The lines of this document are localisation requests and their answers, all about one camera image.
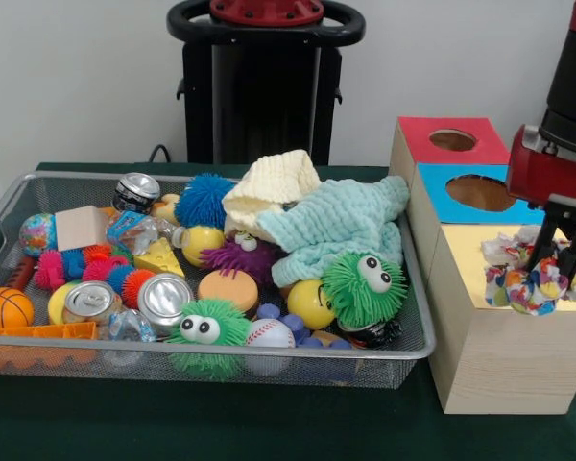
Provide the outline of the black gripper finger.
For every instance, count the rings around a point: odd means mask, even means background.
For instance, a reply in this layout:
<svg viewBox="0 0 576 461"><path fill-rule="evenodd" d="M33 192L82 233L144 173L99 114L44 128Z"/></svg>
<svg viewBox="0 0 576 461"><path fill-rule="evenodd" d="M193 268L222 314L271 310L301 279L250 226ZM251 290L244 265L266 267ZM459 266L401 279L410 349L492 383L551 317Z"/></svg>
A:
<svg viewBox="0 0 576 461"><path fill-rule="evenodd" d="M542 259L554 254L553 238L557 230L557 216L551 205L542 206L541 209L544 211L544 218L533 245L533 250L525 266L527 272L534 270Z"/></svg>
<svg viewBox="0 0 576 461"><path fill-rule="evenodd" d="M570 245L558 254L558 268L560 274L567 278L568 284L571 284L576 275L576 232Z"/></svg>

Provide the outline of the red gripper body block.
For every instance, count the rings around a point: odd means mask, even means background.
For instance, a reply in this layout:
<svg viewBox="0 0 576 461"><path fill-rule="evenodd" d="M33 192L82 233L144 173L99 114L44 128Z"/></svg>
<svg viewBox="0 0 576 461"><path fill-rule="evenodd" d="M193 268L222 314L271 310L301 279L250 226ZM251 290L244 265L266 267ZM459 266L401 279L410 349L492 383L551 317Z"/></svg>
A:
<svg viewBox="0 0 576 461"><path fill-rule="evenodd" d="M506 186L511 196L535 206L576 207L576 153L523 125L513 141Z"/></svg>

